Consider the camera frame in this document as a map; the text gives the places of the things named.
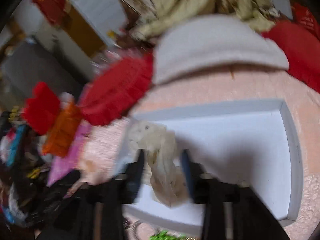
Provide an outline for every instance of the white tray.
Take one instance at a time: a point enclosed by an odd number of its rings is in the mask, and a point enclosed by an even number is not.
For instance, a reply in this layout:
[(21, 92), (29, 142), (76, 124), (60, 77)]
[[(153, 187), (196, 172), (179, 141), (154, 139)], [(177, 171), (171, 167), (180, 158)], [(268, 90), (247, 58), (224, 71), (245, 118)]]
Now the white tray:
[[(283, 100), (232, 101), (142, 113), (146, 120), (174, 130), (178, 147), (189, 149), (195, 162), (223, 182), (249, 182), (282, 226), (298, 216), (303, 169), (298, 135)], [(127, 135), (119, 152), (118, 173), (127, 156)], [(185, 203), (168, 208), (152, 199), (142, 185), (137, 203), (124, 210), (148, 223), (201, 235), (204, 206)]]

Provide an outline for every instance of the orange object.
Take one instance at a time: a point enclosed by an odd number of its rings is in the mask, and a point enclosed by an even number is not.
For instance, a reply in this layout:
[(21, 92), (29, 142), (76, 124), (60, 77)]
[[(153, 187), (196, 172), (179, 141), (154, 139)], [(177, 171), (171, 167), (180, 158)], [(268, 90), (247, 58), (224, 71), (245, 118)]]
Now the orange object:
[(64, 158), (81, 120), (82, 115), (79, 107), (74, 102), (70, 102), (68, 107), (58, 115), (47, 141), (42, 147), (42, 153), (50, 153)]

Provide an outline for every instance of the crumpled plastic bag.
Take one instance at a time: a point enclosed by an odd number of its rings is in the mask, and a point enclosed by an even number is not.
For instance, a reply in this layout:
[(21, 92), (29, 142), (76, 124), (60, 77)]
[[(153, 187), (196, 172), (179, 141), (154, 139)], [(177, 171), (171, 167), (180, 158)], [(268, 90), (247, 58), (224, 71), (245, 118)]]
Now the crumpled plastic bag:
[(185, 178), (173, 163), (178, 153), (174, 132), (163, 125), (142, 121), (132, 126), (128, 137), (130, 149), (136, 152), (143, 149), (147, 155), (144, 182), (150, 178), (157, 200), (168, 207), (185, 201), (188, 197)]

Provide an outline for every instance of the white pillow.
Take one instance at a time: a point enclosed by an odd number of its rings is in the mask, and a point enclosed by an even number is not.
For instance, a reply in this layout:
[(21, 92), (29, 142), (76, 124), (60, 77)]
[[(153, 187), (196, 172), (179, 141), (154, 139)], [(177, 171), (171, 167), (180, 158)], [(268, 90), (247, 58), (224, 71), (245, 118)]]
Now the white pillow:
[(231, 16), (207, 15), (169, 30), (155, 48), (154, 84), (227, 63), (289, 69), (277, 44)]

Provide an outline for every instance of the gray fabric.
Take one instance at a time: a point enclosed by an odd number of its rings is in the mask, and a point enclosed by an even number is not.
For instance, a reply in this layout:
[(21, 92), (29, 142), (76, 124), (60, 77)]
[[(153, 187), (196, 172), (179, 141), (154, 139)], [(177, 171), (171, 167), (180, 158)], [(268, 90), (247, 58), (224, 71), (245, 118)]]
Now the gray fabric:
[(24, 41), (13, 55), (1, 65), (6, 80), (18, 88), (26, 98), (31, 98), (33, 87), (43, 81), (58, 96), (68, 92), (79, 97), (82, 86), (67, 72), (50, 52), (39, 44)]

